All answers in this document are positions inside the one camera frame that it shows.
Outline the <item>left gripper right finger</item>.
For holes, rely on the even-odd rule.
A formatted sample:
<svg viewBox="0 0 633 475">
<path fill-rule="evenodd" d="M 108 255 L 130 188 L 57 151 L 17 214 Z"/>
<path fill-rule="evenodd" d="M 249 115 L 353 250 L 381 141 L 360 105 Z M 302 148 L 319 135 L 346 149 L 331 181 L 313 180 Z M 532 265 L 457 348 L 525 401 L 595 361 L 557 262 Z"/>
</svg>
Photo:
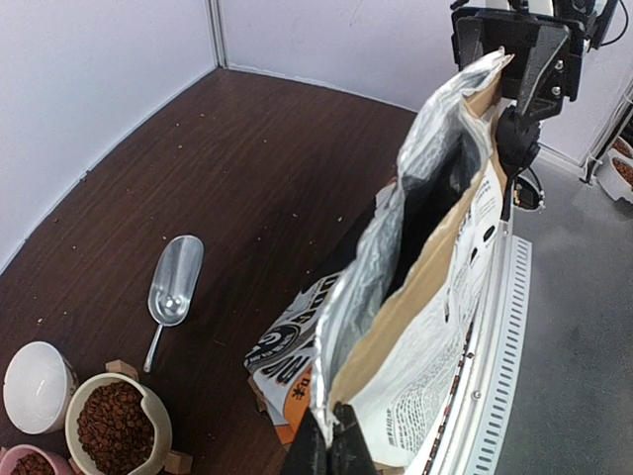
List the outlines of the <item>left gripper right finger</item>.
<svg viewBox="0 0 633 475">
<path fill-rule="evenodd" d="M 334 407 L 337 423 L 329 448 L 329 473 L 333 475 L 376 475 L 362 429 L 350 405 Z"/>
</svg>

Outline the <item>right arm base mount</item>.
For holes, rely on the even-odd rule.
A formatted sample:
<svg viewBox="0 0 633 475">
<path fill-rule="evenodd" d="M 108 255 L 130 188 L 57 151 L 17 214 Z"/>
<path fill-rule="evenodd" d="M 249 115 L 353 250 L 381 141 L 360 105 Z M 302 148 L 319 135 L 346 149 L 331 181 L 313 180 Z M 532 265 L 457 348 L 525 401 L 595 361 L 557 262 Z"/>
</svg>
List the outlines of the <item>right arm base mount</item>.
<svg viewBox="0 0 633 475">
<path fill-rule="evenodd" d="M 538 212 L 545 208 L 545 192 L 531 166 L 507 181 L 500 218 L 508 223 L 514 208 L 527 212 Z"/>
</svg>

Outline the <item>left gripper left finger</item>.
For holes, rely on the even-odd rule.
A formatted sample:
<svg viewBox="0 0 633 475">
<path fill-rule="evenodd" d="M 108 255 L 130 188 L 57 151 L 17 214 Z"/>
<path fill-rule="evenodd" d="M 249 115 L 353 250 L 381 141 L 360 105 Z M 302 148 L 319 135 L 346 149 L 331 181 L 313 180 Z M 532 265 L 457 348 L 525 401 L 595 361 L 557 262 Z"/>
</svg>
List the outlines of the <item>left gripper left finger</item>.
<svg viewBox="0 0 633 475">
<path fill-rule="evenodd" d="M 306 410 L 295 440 L 288 451 L 282 475 L 326 475 L 327 448 L 317 420 Z"/>
</svg>

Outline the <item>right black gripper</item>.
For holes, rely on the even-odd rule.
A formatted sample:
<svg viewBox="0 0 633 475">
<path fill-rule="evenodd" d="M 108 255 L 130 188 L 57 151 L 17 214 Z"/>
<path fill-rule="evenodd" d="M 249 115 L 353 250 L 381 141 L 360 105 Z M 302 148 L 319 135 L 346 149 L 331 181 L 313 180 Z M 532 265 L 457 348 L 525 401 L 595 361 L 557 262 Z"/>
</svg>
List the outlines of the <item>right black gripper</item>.
<svg viewBox="0 0 633 475">
<path fill-rule="evenodd" d="M 455 9 L 451 21 L 460 69 L 500 48 L 512 56 L 502 73 L 501 94 L 516 100 L 520 124 L 557 116 L 564 97 L 577 100 L 585 49 L 581 22 L 473 6 Z"/>
</svg>

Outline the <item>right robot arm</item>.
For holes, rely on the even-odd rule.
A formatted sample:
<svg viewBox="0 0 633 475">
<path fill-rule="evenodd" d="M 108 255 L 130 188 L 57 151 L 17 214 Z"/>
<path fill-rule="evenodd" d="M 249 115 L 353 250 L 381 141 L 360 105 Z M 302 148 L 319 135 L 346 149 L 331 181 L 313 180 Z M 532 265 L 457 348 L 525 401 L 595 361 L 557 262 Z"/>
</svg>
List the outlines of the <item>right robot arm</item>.
<svg viewBox="0 0 633 475">
<path fill-rule="evenodd" d="M 622 1 L 489 1 L 451 5 L 454 61 L 465 68 L 503 49 L 512 60 L 501 75 L 500 93 L 509 100 L 496 131 L 497 151 L 507 177 L 501 218 L 512 207 L 536 210 L 544 203 L 540 183 L 525 184 L 521 173 L 540 151 L 543 121 L 558 116 L 578 98 L 585 55 L 608 45 L 607 32 Z"/>
</svg>

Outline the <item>metal food scoop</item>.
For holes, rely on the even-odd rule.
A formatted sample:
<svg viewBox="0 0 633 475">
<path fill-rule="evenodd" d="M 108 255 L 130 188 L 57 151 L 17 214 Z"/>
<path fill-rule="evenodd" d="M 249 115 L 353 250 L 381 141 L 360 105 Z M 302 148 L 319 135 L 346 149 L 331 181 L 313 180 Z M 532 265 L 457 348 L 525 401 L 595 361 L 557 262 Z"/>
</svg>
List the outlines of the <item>metal food scoop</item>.
<svg viewBox="0 0 633 475">
<path fill-rule="evenodd" d="M 204 258 L 204 244 L 192 235 L 174 238 L 162 251 L 149 287 L 147 307 L 157 323 L 142 371 L 152 368 L 162 331 L 187 317 Z"/>
</svg>

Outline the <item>pet food bag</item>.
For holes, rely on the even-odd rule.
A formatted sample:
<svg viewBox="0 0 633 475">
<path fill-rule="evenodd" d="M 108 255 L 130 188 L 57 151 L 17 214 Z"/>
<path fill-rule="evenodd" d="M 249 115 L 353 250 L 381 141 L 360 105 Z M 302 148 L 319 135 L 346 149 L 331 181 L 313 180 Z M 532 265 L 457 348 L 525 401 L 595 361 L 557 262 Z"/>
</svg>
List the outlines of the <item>pet food bag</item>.
<svg viewBox="0 0 633 475">
<path fill-rule="evenodd" d="M 405 468 L 439 425 L 493 264 L 507 182 L 495 132 L 509 54 L 486 54 L 415 117 L 395 177 L 245 355 L 284 445 L 305 412 L 353 409 L 378 466 Z"/>
</svg>

